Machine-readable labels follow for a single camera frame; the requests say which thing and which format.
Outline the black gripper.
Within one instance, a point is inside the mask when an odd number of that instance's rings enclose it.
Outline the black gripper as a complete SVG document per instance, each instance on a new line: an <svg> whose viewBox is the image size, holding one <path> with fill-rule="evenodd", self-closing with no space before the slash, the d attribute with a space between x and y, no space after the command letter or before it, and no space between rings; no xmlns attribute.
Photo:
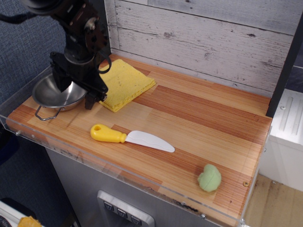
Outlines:
<svg viewBox="0 0 303 227"><path fill-rule="evenodd" d="M108 88L100 78L108 69L101 71L102 60L108 61L108 55L100 50L85 60L77 60L68 53L51 52L53 78L60 92L65 91L72 82L87 91L85 109L91 110L96 102L104 101Z"/></svg>

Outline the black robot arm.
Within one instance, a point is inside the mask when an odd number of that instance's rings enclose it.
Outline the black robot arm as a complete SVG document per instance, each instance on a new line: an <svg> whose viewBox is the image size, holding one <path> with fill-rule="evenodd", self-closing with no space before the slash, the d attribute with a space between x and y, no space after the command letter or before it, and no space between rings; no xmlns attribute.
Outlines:
<svg viewBox="0 0 303 227"><path fill-rule="evenodd" d="M21 4L31 13L51 16L65 31L66 46L63 53L50 54L55 83L64 91L76 83L87 91L85 108L92 109L96 102L104 101L108 88L99 65L110 57L102 50L107 45L105 30L99 24L98 11L87 0L23 0Z"/></svg>

